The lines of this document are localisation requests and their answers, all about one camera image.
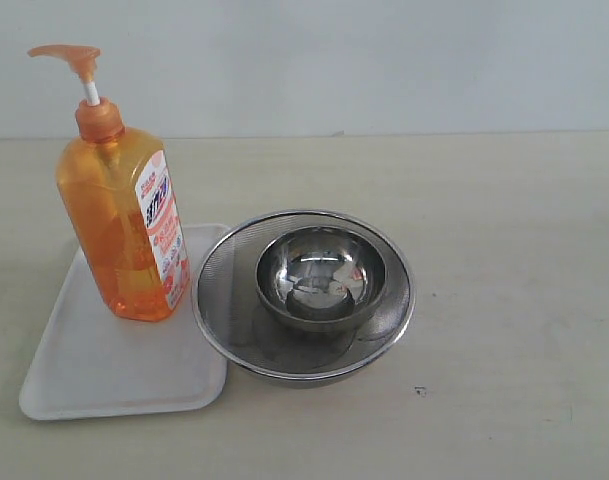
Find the white plastic tray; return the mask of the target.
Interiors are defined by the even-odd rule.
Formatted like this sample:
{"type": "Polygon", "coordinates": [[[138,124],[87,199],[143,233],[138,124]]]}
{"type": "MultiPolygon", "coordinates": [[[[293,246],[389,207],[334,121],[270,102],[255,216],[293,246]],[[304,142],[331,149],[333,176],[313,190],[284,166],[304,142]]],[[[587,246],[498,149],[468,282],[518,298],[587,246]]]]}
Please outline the white plastic tray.
{"type": "Polygon", "coordinates": [[[76,252],[19,395],[36,421],[203,408],[221,393],[227,362],[200,331],[185,292],[158,323],[114,316],[76,252]]]}

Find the small stainless steel bowl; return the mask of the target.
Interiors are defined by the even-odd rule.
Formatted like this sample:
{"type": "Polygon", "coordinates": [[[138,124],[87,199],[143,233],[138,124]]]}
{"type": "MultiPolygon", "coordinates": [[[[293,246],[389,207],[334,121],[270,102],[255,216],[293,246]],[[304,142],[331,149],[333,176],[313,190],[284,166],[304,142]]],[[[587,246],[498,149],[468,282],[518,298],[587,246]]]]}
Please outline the small stainless steel bowl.
{"type": "Polygon", "coordinates": [[[330,225],[301,227],[271,241],[255,266],[258,299],[285,327],[343,333],[364,325],[381,304],[389,269],[357,232],[330,225]]]}

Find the orange soap pump bottle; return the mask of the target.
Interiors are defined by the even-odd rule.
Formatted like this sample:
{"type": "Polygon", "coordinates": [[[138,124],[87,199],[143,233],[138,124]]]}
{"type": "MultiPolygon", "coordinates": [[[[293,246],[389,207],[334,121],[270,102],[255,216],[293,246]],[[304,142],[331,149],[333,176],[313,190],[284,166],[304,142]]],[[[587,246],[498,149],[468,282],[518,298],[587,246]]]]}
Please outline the orange soap pump bottle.
{"type": "Polygon", "coordinates": [[[75,111],[79,134],[64,148],[55,178],[103,302],[121,318],[168,318],[190,267],[163,142],[126,126],[117,105],[98,93],[98,48],[51,44],[28,54],[66,62],[84,89],[75,111]]]}

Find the steel mesh strainer basket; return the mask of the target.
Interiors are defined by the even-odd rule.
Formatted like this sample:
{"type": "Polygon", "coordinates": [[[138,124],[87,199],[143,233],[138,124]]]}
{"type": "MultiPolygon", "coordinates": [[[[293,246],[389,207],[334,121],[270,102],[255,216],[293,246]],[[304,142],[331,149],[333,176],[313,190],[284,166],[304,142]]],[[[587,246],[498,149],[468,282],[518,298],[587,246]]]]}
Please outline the steel mesh strainer basket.
{"type": "Polygon", "coordinates": [[[222,235],[192,285],[196,323],[264,381],[314,388],[381,358],[406,332],[416,285],[402,251],[345,213],[291,209],[222,235]]]}

